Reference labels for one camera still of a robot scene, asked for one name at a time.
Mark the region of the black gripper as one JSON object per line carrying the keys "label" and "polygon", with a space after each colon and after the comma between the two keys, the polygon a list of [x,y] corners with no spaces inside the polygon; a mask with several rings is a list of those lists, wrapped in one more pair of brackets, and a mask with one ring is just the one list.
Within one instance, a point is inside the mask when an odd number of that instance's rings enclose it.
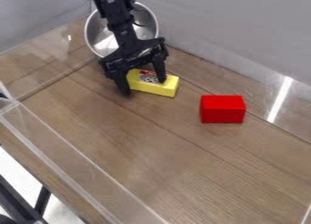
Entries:
{"label": "black gripper", "polygon": [[100,59],[104,74],[115,81],[115,85],[123,95],[129,95],[128,71],[136,67],[151,63],[155,68],[157,81],[167,80],[165,59],[168,50],[165,48],[164,37],[140,40],[136,36],[133,24],[108,25],[108,29],[115,35],[117,49],[113,53]]}

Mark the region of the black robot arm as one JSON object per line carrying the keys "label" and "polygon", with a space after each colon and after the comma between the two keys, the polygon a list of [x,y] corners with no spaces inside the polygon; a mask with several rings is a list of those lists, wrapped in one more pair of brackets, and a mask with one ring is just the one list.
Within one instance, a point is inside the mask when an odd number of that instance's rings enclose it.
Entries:
{"label": "black robot arm", "polygon": [[96,9],[84,26],[85,42],[120,92],[129,95],[128,71],[147,64],[153,66],[157,81],[164,83],[169,53],[152,10],[137,0],[88,1]]}

